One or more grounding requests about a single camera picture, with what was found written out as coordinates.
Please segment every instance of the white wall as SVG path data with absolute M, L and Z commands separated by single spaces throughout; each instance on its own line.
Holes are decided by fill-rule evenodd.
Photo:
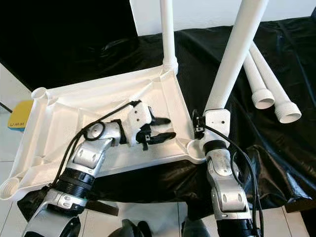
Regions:
M 0 102 L 13 110 L 23 100 L 31 100 L 30 90 L 0 64 Z
M 139 36 L 161 32 L 159 0 L 130 0 Z M 174 30 L 230 26 L 241 0 L 173 0 Z M 270 0 L 262 21 L 310 16 L 315 0 Z

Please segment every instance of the black backdrop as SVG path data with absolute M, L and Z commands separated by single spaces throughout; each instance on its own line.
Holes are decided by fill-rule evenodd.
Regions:
M 37 29 L 37 39 L 47 39 L 41 34 L 46 30 Z M 175 32 L 177 78 L 190 113 L 195 108 L 200 112 L 204 109 L 230 31 L 231 27 L 216 27 Z M 43 56 L 38 61 L 45 58 L 43 67 L 39 71 L 35 65 L 28 68 L 35 75 L 33 78 L 17 70 L 15 74 L 21 81 L 27 81 L 31 89 L 51 88 L 160 65 L 161 34 L 135 38 L 133 32 L 132 37 L 124 36 L 112 42 L 87 40 L 81 44 L 72 43 L 74 39 L 70 34 L 65 45 L 60 39 L 61 45 L 54 46 L 59 49 L 58 54 L 52 52 L 54 47 L 47 51 L 42 47 Z M 255 42 L 303 115 L 297 122 L 280 124 L 273 108 L 255 109 L 242 70 L 226 106 L 232 114 L 230 137 L 253 162 L 264 208 L 301 198 L 316 198 L 316 24 L 309 17 L 264 22 L 260 24 Z M 13 61 L 5 62 L 13 69 Z M 239 165 L 247 177 L 243 163 Z M 96 179 L 91 198 L 126 202 L 182 200 L 188 203 L 189 215 L 195 219 L 212 212 L 205 174 L 205 164 L 194 165 L 188 161 L 144 168 Z M 251 201 L 249 179 L 246 179 L 245 190 Z M 26 206 L 19 205 L 24 213 Z

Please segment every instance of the black ring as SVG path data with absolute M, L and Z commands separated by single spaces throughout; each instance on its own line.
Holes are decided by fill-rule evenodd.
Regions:
M 100 133 L 97 137 L 88 138 L 88 129 L 91 128 L 92 126 L 96 125 L 96 124 L 102 125 L 102 131 L 101 131 L 101 133 Z M 103 122 L 101 122 L 101 121 L 99 121 L 99 122 L 94 122 L 93 124 L 91 124 L 89 127 L 87 127 L 87 128 L 84 130 L 83 136 L 84 136 L 85 140 L 87 140 L 87 141 L 95 141 L 95 140 L 98 140 L 98 139 L 103 135 L 104 130 L 105 130 L 105 124 L 104 124 Z

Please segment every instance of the tiled floor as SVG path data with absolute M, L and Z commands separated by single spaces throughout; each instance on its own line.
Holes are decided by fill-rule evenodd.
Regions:
M 0 143 L 5 137 L 10 137 L 10 130 L 1 127 Z M 11 140 L 19 143 L 19 138 Z M 12 168 L 17 145 L 12 145 L 12 156 L 0 157 L 0 184 L 8 177 Z M 137 224 L 146 220 L 154 237 L 180 237 L 181 224 L 187 215 L 185 203 L 116 203 L 119 207 L 119 216 L 109 216 L 102 213 L 86 210 L 80 215 L 80 237 L 106 237 L 121 226 L 121 221 L 128 218 Z M 283 208 L 264 210 L 266 237 L 308 237 L 300 213 L 286 213 Z M 214 216 L 203 218 L 212 237 L 217 237 L 217 228 Z M 0 237 L 20 237 L 27 222 L 22 216 L 17 204 L 10 201 L 0 201 Z

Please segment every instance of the white plastic leg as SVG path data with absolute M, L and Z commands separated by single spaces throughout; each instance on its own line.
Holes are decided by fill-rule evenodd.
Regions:
M 252 91 L 251 98 L 254 106 L 260 110 L 271 107 L 275 103 L 275 98 L 263 82 L 260 72 L 250 53 L 247 54 L 243 67 Z
M 297 105 L 291 102 L 291 100 L 288 98 L 286 92 L 284 91 L 280 82 L 277 80 L 276 76 L 255 43 L 251 44 L 250 53 L 254 62 L 256 63 L 263 81 L 275 98 L 275 113 L 279 122 L 290 123 L 298 120 L 302 116 L 302 113 L 298 109 Z
M 163 69 L 167 72 L 174 70 L 178 73 L 178 62 L 174 49 L 172 0 L 160 0 Z
M 235 84 L 268 0 L 243 0 L 205 111 L 223 109 Z

